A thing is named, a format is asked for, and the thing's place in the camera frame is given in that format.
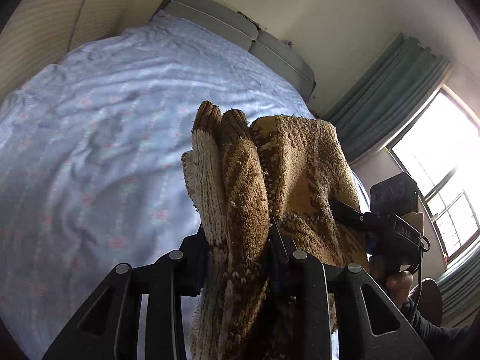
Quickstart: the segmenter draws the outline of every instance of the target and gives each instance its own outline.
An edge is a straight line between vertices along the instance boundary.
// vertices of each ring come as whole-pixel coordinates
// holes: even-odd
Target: sleeve
[[[400,311],[411,320],[413,301],[408,298]],[[445,328],[437,327],[424,319],[417,310],[412,323],[413,329],[423,340],[435,360],[470,359],[480,350],[480,317],[477,315],[472,326]]]

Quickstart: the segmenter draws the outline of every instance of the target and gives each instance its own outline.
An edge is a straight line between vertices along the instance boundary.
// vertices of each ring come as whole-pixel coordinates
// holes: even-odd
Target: window pane
[[[460,162],[457,173],[477,218],[480,218],[480,138]]]
[[[477,137],[476,127],[439,93],[393,151],[426,194],[467,156]]]
[[[446,209],[446,205],[443,202],[442,198],[439,194],[436,194],[431,200],[428,202],[428,208],[430,208],[430,212],[433,216],[441,214],[441,212]]]
[[[446,205],[449,205],[463,191],[463,180],[460,173],[455,173],[448,183],[440,190],[439,195]]]
[[[449,256],[478,230],[477,222],[465,195],[452,204],[448,211],[437,219],[436,224]]]

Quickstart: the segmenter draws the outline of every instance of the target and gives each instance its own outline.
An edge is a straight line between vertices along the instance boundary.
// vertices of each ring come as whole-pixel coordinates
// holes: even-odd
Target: window
[[[417,182],[451,261],[480,235],[479,127],[440,91],[389,149]]]

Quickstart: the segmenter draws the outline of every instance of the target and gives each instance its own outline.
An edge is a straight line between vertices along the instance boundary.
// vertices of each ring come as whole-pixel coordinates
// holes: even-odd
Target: light blue bedsheet
[[[163,12],[76,49],[7,97],[0,318],[30,359],[115,264],[153,263],[196,232],[180,158],[203,100],[249,121],[312,117],[254,56]],[[185,328],[195,304],[183,304]]]

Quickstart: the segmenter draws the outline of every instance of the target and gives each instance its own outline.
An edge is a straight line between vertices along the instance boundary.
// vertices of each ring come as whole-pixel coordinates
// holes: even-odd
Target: headboard
[[[239,12],[213,0],[164,0],[159,9],[190,20],[256,56],[308,102],[315,76],[295,52]]]

